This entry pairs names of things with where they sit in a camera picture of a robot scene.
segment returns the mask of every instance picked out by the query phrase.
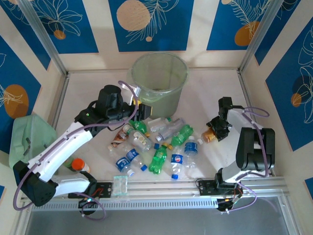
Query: orange object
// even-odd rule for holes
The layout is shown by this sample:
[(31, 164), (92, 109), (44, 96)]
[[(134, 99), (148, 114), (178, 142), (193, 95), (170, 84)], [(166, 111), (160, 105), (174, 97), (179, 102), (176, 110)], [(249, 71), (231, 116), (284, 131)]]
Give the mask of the orange object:
[(72, 162), (72, 168), (77, 171), (90, 172), (89, 166), (84, 162), (83, 159), (75, 158)]

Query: orange bottle cap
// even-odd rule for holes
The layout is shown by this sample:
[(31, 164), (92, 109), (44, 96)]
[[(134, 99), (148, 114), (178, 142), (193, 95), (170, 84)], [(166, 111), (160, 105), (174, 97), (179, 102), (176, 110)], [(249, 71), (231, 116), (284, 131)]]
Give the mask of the orange bottle cap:
[(75, 158), (74, 161), (72, 162), (72, 168), (74, 170), (82, 170), (85, 166), (84, 160), (80, 158)]

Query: blue bottle cap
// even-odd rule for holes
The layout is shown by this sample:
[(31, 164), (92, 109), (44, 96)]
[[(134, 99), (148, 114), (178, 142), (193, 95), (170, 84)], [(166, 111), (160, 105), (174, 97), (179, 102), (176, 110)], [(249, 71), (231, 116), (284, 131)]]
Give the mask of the blue bottle cap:
[(148, 167), (146, 165), (143, 165), (142, 168), (140, 168), (142, 171), (145, 171)]
[(155, 148), (156, 150), (158, 150), (158, 149), (160, 148), (160, 144), (159, 144), (159, 143), (155, 143), (154, 148)]
[(172, 175), (172, 179), (174, 179), (174, 180), (176, 180), (176, 179), (178, 179), (178, 175)]

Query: light green container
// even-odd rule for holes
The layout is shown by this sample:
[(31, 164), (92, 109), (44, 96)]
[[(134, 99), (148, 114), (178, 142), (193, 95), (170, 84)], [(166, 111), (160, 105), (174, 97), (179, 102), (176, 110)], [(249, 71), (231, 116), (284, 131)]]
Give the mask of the light green container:
[(9, 165), (18, 161), (28, 162), (57, 139), (56, 131), (40, 116), (32, 114), (14, 120)]
[(151, 118), (170, 117), (176, 112), (188, 72), (182, 59), (167, 52), (148, 53), (134, 63), (130, 77), (141, 88), (140, 101), (152, 106)]

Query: blue label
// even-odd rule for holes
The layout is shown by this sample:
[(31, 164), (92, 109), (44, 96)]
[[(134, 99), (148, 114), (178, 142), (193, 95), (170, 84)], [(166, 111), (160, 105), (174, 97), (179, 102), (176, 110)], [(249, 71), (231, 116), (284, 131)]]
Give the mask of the blue label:
[(185, 145), (185, 152), (198, 153), (198, 144), (193, 142), (187, 142)]
[(131, 162), (135, 157), (137, 157), (139, 153), (133, 148), (126, 154), (127, 159)]
[(115, 163), (115, 165), (117, 166), (117, 168), (119, 169), (119, 171), (122, 171), (122, 170), (124, 169), (124, 167), (125, 167), (126, 165), (129, 165), (129, 164), (130, 164), (130, 162), (129, 162), (125, 157), (119, 159), (119, 160)]
[(179, 155), (179, 154), (172, 154), (171, 163), (179, 163), (179, 164), (182, 164), (182, 155)]

